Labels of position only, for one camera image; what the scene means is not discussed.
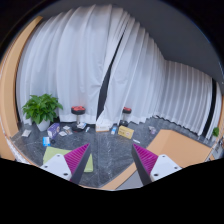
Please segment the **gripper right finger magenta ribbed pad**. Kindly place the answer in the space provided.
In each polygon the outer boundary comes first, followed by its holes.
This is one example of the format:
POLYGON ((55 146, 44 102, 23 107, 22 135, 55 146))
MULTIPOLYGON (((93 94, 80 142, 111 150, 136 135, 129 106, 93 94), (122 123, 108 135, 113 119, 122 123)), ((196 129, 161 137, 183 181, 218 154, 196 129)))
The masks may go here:
POLYGON ((132 145, 132 157, 143 185, 148 185, 181 170, 181 167, 167 155, 157 156, 137 144, 132 145))

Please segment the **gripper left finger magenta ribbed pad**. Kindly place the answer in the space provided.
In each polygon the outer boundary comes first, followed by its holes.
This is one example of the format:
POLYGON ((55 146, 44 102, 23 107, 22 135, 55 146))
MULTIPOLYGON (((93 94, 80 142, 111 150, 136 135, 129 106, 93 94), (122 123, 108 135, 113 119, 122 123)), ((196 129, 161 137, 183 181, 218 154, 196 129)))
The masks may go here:
POLYGON ((65 155, 54 155, 41 166, 41 169, 78 184, 88 162, 90 152, 90 144, 87 143, 65 155))

